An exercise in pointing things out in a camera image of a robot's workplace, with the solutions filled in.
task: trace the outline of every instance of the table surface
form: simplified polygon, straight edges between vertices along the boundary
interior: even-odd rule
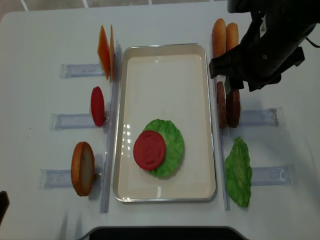
[[[320,131],[318,80],[320,51],[302,43],[306,60],[286,71],[279,84],[249,93],[241,90],[242,109],[282,107],[284,128],[264,131],[253,167],[291,164],[290,186],[252,187],[248,209],[231,202],[225,211],[220,155],[214,134],[217,189],[208,202],[123,204],[110,194],[109,212],[100,213],[101,189],[79,197],[72,188],[41,189],[40,169],[69,169],[77,142],[92,146],[98,165],[106,157],[100,128],[49,130],[52,113],[88,113],[92,88],[110,102],[111,84],[103,77],[60,79],[61,64],[97,63],[101,24],[122,49],[130,46],[199,43],[210,59],[214,22],[236,22],[240,39],[250,14],[227,12],[227,2],[146,5],[19,12],[0,24],[0,190],[10,206],[0,239],[79,239],[106,226],[228,226],[248,239],[314,239],[320,235]],[[310,38],[320,43],[317,27]],[[210,83],[211,97],[215,98]],[[216,119],[213,131],[218,131]]]

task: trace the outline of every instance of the red tomato slice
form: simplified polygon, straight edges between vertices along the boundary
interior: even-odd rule
[[[100,87],[96,86],[91,94],[91,113],[94,124],[102,127],[105,124],[105,101]]]
[[[165,140],[156,131],[144,131],[134,143],[134,160],[144,170],[156,169],[165,159],[165,155]]]

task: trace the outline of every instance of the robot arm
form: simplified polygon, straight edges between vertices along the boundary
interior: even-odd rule
[[[231,89],[276,84],[281,74],[305,59],[300,43],[320,22],[319,0],[228,0],[230,13],[251,12],[241,43],[209,64],[211,78],[229,77]]]

